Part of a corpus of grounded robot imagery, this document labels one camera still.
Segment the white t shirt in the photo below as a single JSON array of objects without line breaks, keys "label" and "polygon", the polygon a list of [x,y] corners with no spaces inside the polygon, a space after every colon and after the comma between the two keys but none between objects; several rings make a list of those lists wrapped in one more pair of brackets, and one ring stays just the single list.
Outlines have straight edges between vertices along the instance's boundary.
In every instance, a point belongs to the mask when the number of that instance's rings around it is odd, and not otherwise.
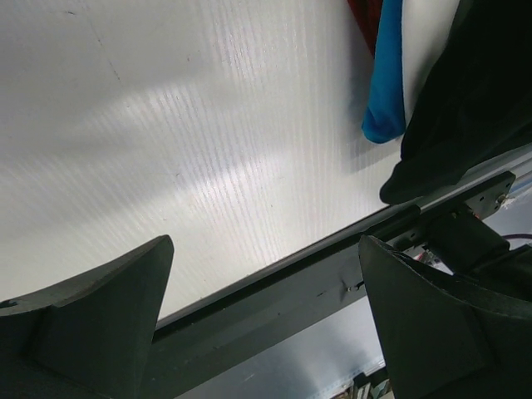
[{"label": "white t shirt", "polygon": [[446,46],[458,4],[454,0],[405,0],[402,4],[402,85],[406,121],[411,119],[421,89]]}]

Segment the blue t shirt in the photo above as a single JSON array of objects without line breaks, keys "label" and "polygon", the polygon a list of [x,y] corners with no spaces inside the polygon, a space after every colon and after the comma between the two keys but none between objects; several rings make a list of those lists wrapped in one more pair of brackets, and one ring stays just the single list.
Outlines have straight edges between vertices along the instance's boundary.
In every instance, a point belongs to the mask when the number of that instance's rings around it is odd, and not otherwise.
[{"label": "blue t shirt", "polygon": [[406,129],[402,77],[402,1],[382,3],[367,109],[365,137],[383,144]]}]

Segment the red t shirt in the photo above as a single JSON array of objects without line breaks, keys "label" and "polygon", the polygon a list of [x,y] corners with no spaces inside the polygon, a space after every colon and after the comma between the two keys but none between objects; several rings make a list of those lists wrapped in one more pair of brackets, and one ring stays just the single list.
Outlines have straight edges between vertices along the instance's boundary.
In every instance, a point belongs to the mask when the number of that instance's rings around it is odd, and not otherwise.
[{"label": "red t shirt", "polygon": [[371,55],[375,56],[382,0],[347,0]]}]

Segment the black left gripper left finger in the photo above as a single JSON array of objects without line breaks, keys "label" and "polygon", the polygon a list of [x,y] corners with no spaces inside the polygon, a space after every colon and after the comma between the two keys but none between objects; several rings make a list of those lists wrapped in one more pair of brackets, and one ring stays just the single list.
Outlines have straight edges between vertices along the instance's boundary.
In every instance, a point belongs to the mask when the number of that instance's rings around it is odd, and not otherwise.
[{"label": "black left gripper left finger", "polygon": [[3,398],[137,398],[170,276],[162,235],[1,303]]}]

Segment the black t shirt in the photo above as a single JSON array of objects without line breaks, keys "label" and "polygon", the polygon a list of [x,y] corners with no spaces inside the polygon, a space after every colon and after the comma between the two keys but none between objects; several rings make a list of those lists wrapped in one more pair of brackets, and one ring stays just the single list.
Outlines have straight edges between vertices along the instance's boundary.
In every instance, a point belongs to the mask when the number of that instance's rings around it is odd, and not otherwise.
[{"label": "black t shirt", "polygon": [[401,204],[531,142],[531,3],[474,1],[432,67],[382,186]]}]

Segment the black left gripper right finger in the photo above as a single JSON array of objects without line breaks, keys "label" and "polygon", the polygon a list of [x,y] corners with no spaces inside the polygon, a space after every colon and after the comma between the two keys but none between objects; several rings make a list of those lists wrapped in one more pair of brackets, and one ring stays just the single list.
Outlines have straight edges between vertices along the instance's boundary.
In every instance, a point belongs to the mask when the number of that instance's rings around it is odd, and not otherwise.
[{"label": "black left gripper right finger", "polygon": [[527,258],[467,278],[372,236],[361,238],[359,258],[395,397],[531,396]]}]

